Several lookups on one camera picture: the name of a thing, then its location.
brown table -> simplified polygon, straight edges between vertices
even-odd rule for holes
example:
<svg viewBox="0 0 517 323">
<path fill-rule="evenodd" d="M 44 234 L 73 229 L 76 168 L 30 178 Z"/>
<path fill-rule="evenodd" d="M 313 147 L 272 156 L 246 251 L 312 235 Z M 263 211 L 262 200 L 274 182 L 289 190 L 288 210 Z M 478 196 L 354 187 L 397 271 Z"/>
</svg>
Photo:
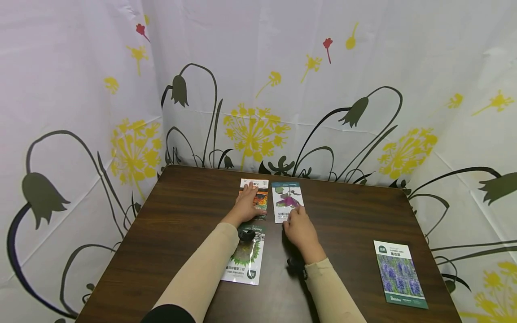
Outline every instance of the brown table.
<svg viewBox="0 0 517 323">
<path fill-rule="evenodd" d="M 231 209 L 241 178 L 293 180 L 167 167 L 76 322 L 140 322 L 183 263 Z M 461 322 L 402 191 L 296 181 L 320 242 L 366 321 Z M 267 220 L 260 224 L 266 226 L 266 240 L 259 286 L 221 282 L 205 322 L 318 321 L 306 290 L 287 273 L 282 225 L 275 224 L 271 201 Z M 386 303 L 373 240 L 409 245 L 428 310 Z"/>
</svg>

curtain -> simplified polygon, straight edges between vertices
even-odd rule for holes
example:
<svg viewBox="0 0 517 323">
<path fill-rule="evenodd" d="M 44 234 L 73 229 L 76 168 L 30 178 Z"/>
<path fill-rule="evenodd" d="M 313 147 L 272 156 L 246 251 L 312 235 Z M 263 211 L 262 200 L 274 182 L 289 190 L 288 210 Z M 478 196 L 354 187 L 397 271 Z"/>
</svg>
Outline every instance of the curtain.
<svg viewBox="0 0 517 323">
<path fill-rule="evenodd" d="M 72 321 L 170 164 L 400 188 L 462 319 L 515 319 L 512 1 L 28 2 L 2 10 L 7 321 Z"/>
<path fill-rule="evenodd" d="M 0 12 L 2 321 L 72 322 L 164 166 L 152 22 L 139 1 Z"/>
</svg>

purple lavender flowers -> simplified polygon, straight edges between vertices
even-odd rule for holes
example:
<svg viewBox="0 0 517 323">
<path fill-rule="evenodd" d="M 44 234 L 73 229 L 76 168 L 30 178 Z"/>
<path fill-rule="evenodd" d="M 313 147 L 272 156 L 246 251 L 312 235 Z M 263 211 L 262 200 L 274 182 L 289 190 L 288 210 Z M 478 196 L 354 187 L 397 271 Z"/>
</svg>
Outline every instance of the purple lavender flowers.
<svg viewBox="0 0 517 323">
<path fill-rule="evenodd" d="M 423 297 L 411 259 L 377 255 L 385 291 Z"/>
</svg>

logo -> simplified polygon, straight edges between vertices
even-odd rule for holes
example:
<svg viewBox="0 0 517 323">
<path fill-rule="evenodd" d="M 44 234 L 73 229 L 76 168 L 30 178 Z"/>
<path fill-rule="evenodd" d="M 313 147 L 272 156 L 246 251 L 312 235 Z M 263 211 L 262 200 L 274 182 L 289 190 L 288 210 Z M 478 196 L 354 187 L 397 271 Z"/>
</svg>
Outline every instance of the logo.
<svg viewBox="0 0 517 323">
<path fill-rule="evenodd" d="M 257 272 L 255 270 L 248 270 L 247 276 L 249 279 L 254 279 L 256 275 L 257 275 Z"/>
</svg>

seed packet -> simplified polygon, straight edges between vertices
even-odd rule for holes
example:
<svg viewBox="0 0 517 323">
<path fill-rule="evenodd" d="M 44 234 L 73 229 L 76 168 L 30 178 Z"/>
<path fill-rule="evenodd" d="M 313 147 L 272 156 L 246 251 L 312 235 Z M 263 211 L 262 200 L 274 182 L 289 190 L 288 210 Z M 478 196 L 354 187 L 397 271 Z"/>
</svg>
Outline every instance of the seed packet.
<svg viewBox="0 0 517 323">
<path fill-rule="evenodd" d="M 373 244 L 386 302 L 428 309 L 409 247 L 375 240 Z"/>
<path fill-rule="evenodd" d="M 298 205 L 303 206 L 300 183 L 275 182 L 271 183 L 273 190 L 273 206 L 275 208 L 275 223 L 287 220 L 289 213 Z"/>
<path fill-rule="evenodd" d="M 255 199 L 253 199 L 253 204 L 255 206 L 255 209 L 267 210 L 267 191 L 269 188 L 269 180 L 241 178 L 239 194 L 244 189 L 244 185 L 245 184 L 249 185 L 250 183 L 253 183 L 253 185 L 258 186 L 258 192 L 255 196 Z M 265 215 L 255 217 L 255 219 L 259 219 L 259 220 L 264 220 L 265 218 L 266 218 Z"/>
<path fill-rule="evenodd" d="M 255 238 L 252 241 L 239 241 L 239 245 L 230 257 L 221 280 L 234 283 L 258 285 L 262 253 L 264 250 L 265 227 L 252 224 L 243 224 L 239 230 L 254 230 Z"/>
</svg>

